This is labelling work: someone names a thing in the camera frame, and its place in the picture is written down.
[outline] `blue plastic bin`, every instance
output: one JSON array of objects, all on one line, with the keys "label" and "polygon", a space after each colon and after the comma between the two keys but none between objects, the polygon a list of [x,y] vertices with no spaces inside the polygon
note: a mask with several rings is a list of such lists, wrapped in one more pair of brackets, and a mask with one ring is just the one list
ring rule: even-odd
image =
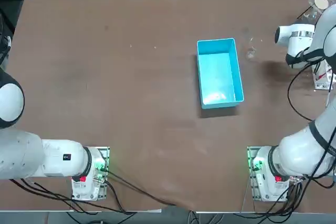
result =
[{"label": "blue plastic bin", "polygon": [[244,100],[235,40],[197,42],[202,109],[233,107]]}]

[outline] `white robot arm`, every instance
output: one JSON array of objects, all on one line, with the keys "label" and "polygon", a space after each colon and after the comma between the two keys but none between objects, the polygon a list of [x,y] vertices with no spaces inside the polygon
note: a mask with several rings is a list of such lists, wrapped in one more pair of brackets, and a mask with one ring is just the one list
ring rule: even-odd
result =
[{"label": "white robot arm", "polygon": [[71,177],[76,200],[104,199],[106,159],[95,147],[71,140],[47,140],[11,127],[21,117],[20,84],[0,68],[0,179]]},{"label": "white robot arm", "polygon": [[[325,59],[336,73],[336,5],[329,7],[313,25],[279,27],[276,43],[288,45],[286,62],[299,68],[308,62]],[[303,130],[284,137],[278,146],[263,146],[253,160],[261,200],[277,201],[288,188],[289,176],[311,176],[325,150],[328,151],[315,176],[330,171],[336,157],[336,98],[326,110]]]}]

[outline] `table surface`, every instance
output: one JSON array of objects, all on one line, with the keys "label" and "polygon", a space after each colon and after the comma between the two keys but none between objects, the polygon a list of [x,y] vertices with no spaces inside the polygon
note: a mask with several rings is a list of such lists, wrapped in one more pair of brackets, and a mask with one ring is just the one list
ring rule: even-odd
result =
[{"label": "table surface", "polygon": [[[8,73],[25,90],[17,127],[41,138],[111,147],[110,167],[149,193],[199,211],[240,211],[247,146],[276,145],[307,122],[287,101],[297,73],[274,44],[308,0],[25,0]],[[245,101],[202,111],[196,42],[236,39]],[[249,38],[256,56],[247,59]],[[293,85],[310,117],[324,109],[310,71]],[[65,178],[41,178],[68,193]],[[116,183],[126,209],[162,205]],[[1,210],[67,210],[1,181]],[[299,211],[335,212],[335,190],[311,185]],[[99,202],[116,207],[113,196]],[[269,205],[256,204],[256,210]],[[253,211],[248,189],[244,211]]]}]

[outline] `black cable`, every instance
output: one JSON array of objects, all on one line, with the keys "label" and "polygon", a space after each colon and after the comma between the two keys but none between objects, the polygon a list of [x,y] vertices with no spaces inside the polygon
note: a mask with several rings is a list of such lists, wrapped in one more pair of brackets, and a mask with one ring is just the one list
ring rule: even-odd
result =
[{"label": "black cable", "polygon": [[331,72],[331,80],[330,80],[330,84],[329,84],[328,93],[330,93],[330,91],[331,91],[333,81],[334,81],[334,72]]},{"label": "black cable", "polygon": [[127,212],[127,211],[126,211],[125,209],[123,209],[123,207],[121,206],[121,203],[120,203],[120,200],[119,200],[119,198],[118,198],[117,192],[115,191],[115,188],[112,186],[112,184],[111,184],[110,182],[108,182],[107,180],[105,180],[105,184],[107,184],[107,185],[111,188],[111,190],[112,190],[112,192],[113,192],[113,194],[114,194],[114,197],[115,197],[115,201],[117,202],[117,205],[118,205],[118,207],[119,207],[119,210],[122,211],[122,213],[125,214],[125,215],[132,215],[132,214],[133,214],[132,212]]},{"label": "black cable", "polygon": [[291,106],[291,108],[302,118],[308,120],[308,121],[312,121],[312,119],[302,115],[292,104],[291,100],[290,100],[290,97],[289,97],[289,90],[290,90],[290,87],[292,86],[293,82],[296,80],[296,78],[301,74],[303,73],[306,69],[308,69],[309,67],[311,67],[312,65],[314,65],[312,62],[311,63],[308,63],[307,65],[305,65],[295,76],[294,78],[290,81],[289,85],[288,85],[288,89],[287,89],[287,99],[288,99],[288,102],[289,102],[289,105]]},{"label": "black cable", "polygon": [[293,185],[290,185],[285,191],[282,192],[282,194],[278,197],[278,199],[273,203],[273,205],[267,210],[267,212],[265,213],[262,213],[262,212],[258,212],[258,213],[255,213],[256,215],[260,215],[260,216],[242,216],[242,215],[238,215],[238,214],[233,214],[235,216],[239,216],[239,217],[242,217],[242,218],[245,218],[245,219],[259,219],[259,218],[262,218],[264,217],[265,215],[267,214],[271,214],[271,211],[272,209],[274,208],[274,206],[276,205],[276,203],[278,203],[278,201],[281,199],[281,197],[289,190],[291,189],[293,186],[295,186],[294,184]]},{"label": "black cable", "polygon": [[137,213],[133,213],[132,215],[128,216],[127,218],[123,219],[122,221],[119,221],[117,224],[122,224],[123,222],[127,221],[128,219],[132,218],[134,215],[136,215]]},{"label": "black cable", "polygon": [[69,214],[68,212],[65,212],[71,219],[73,219],[75,222],[77,222],[78,224],[82,224],[80,223],[78,220],[76,220],[71,214]]},{"label": "black cable", "polygon": [[198,220],[198,218],[196,217],[196,214],[195,214],[195,212],[194,212],[194,211],[192,211],[192,212],[191,212],[191,214],[192,214],[192,215],[194,215],[194,217],[195,217],[194,219],[196,219],[196,221],[197,221],[197,224],[200,224],[200,223],[199,223],[200,221],[199,221],[199,220]]},{"label": "black cable", "polygon": [[[322,164],[322,162],[323,162],[323,160],[324,160],[326,154],[328,153],[328,149],[329,149],[330,146],[331,146],[331,142],[333,141],[333,139],[334,139],[334,137],[335,137],[335,134],[336,134],[336,127],[334,128],[334,130],[333,130],[333,132],[332,132],[332,134],[331,134],[331,136],[330,136],[330,139],[329,139],[329,141],[328,141],[328,144],[327,144],[327,146],[326,146],[326,148],[325,148],[325,150],[324,150],[324,153],[323,153],[323,155],[322,155],[320,161],[319,161],[318,164],[316,165],[314,171],[312,172],[311,177],[314,178],[314,175],[315,175],[316,171],[320,168],[320,166],[321,166],[321,164]],[[312,180],[309,178],[309,179],[308,179],[308,182],[306,183],[306,186],[305,186],[304,189],[303,189],[303,192],[302,192],[302,194],[301,194],[301,197],[300,197],[299,202],[297,203],[297,205],[296,205],[296,206],[294,207],[294,209],[293,209],[293,212],[294,212],[294,211],[299,207],[299,205],[301,204],[302,199],[303,199],[303,197],[304,197],[304,195],[305,195],[305,192],[306,192],[306,190],[307,190],[307,188],[308,188],[308,186],[309,186],[309,184],[310,184],[311,181],[312,181]]]},{"label": "black cable", "polygon": [[317,183],[319,186],[321,186],[321,187],[323,187],[323,188],[325,188],[325,189],[330,189],[330,188],[332,188],[332,187],[335,185],[335,181],[333,181],[333,182],[331,183],[331,185],[329,185],[329,186],[325,186],[325,185],[321,184],[321,183],[318,182],[316,179],[313,179],[313,181],[314,181],[315,183]]},{"label": "black cable", "polygon": [[15,185],[17,185],[18,187],[20,187],[22,190],[27,191],[27,192],[29,192],[31,194],[34,194],[34,195],[37,195],[37,196],[41,196],[41,197],[48,198],[48,199],[53,199],[53,200],[61,200],[61,201],[65,200],[65,201],[72,201],[72,202],[75,201],[75,202],[78,202],[78,203],[82,203],[82,204],[86,204],[86,205],[90,205],[90,206],[94,206],[94,207],[110,210],[110,211],[113,211],[113,212],[120,212],[120,213],[122,213],[119,210],[116,210],[116,209],[113,209],[113,208],[110,208],[110,207],[105,207],[105,206],[97,205],[97,204],[94,204],[94,203],[91,203],[91,202],[88,202],[88,201],[82,201],[82,200],[76,200],[76,199],[71,199],[71,200],[68,200],[68,199],[59,199],[59,198],[51,197],[51,196],[48,196],[48,195],[40,194],[40,193],[37,193],[35,191],[32,191],[32,190],[24,187],[23,185],[21,185],[19,182],[15,181],[14,179],[10,179],[10,181],[12,183],[14,183]]},{"label": "black cable", "polygon": [[[48,189],[46,189],[45,187],[43,187],[42,185],[40,185],[39,183],[36,183],[34,182],[35,185],[37,185],[38,187],[42,188],[42,190],[34,187],[34,186],[31,186],[30,184],[27,183],[27,181],[25,181],[24,179],[21,179],[21,181],[27,186],[29,187],[30,189],[32,190],[35,190],[35,191],[39,191],[41,193],[46,193],[46,194],[50,194],[50,195],[53,195],[57,198],[64,198],[64,200],[62,200],[65,204],[67,204],[70,208],[72,208],[74,211],[76,212],[80,212],[80,213],[84,213],[84,214],[87,214],[87,215],[96,215],[97,213],[91,213],[91,212],[86,212],[77,202],[73,201],[73,199],[70,199],[64,195],[61,195],[61,194],[55,194],[53,193],[52,191],[49,191]],[[81,211],[77,210],[75,207],[73,207],[71,204],[67,203],[66,200],[70,200],[71,202],[73,202]]]},{"label": "black cable", "polygon": [[111,171],[109,171],[109,170],[106,170],[106,169],[100,169],[100,170],[101,170],[102,172],[107,172],[107,173],[111,174],[112,176],[114,176],[114,177],[116,177],[117,179],[121,180],[122,182],[124,182],[125,184],[129,185],[129,186],[132,187],[133,189],[137,190],[138,192],[140,192],[140,193],[142,193],[142,194],[145,194],[146,196],[148,196],[148,197],[150,197],[150,198],[156,200],[156,201],[159,202],[159,203],[165,204],[165,205],[167,205],[167,206],[176,206],[176,205],[173,204],[173,203],[170,203],[170,202],[167,202],[167,201],[165,201],[165,200],[161,200],[161,199],[156,198],[155,196],[153,196],[153,195],[147,193],[146,191],[140,189],[139,187],[137,187],[137,186],[135,186],[135,185],[129,183],[128,181],[126,181],[126,180],[123,179],[122,177],[118,176],[117,174],[115,174],[115,173],[113,173],[113,172],[111,172]]}]

